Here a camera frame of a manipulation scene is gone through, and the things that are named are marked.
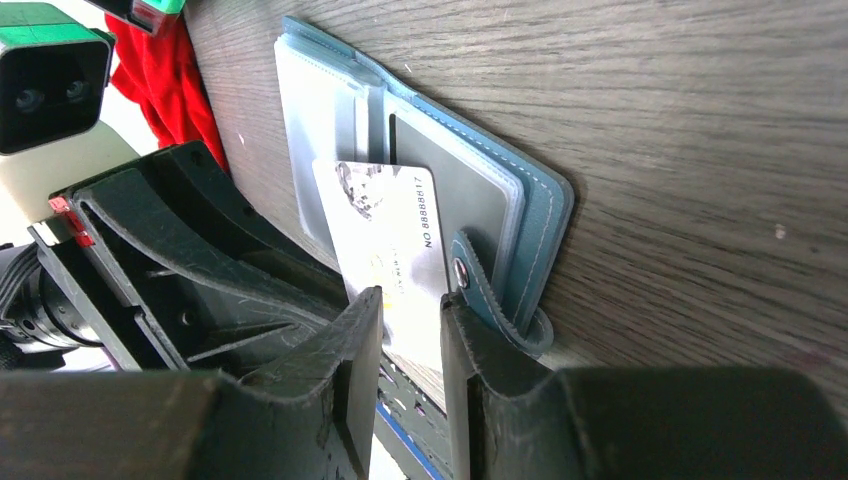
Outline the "white silver credit card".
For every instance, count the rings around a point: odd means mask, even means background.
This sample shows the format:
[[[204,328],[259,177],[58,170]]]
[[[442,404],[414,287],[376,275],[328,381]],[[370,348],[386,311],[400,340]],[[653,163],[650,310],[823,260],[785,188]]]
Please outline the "white silver credit card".
[[[441,369],[449,281],[431,172],[332,160],[312,168],[349,297],[380,287],[385,350]]]

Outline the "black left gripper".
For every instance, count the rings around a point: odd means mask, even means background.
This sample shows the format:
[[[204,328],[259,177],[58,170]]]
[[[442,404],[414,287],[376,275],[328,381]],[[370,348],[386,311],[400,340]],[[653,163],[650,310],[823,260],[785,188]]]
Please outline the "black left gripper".
[[[30,228],[37,271],[121,368],[252,371],[348,305],[340,275],[259,214],[202,142],[142,163],[73,185]]]

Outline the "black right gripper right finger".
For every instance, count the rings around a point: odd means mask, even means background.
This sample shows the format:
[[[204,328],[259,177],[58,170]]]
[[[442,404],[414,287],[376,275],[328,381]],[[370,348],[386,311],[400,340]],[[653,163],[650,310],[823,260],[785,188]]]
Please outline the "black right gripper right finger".
[[[551,370],[459,294],[441,305],[458,479],[843,479],[847,433],[814,382],[721,366]]]

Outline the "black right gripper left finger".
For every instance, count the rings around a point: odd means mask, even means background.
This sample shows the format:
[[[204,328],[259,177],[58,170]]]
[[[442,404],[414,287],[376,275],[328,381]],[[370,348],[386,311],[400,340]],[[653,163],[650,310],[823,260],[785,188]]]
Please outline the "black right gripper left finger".
[[[5,373],[5,479],[364,479],[382,292],[242,378],[212,371]]]

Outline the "blue card holder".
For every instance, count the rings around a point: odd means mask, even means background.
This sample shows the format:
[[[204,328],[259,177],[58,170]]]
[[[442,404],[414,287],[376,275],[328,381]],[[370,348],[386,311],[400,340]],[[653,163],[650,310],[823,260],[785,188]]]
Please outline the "blue card holder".
[[[300,223],[326,251],[318,159],[428,169],[446,256],[467,304],[532,356],[553,344],[539,302],[575,203],[571,184],[411,88],[377,61],[291,16],[274,45]]]

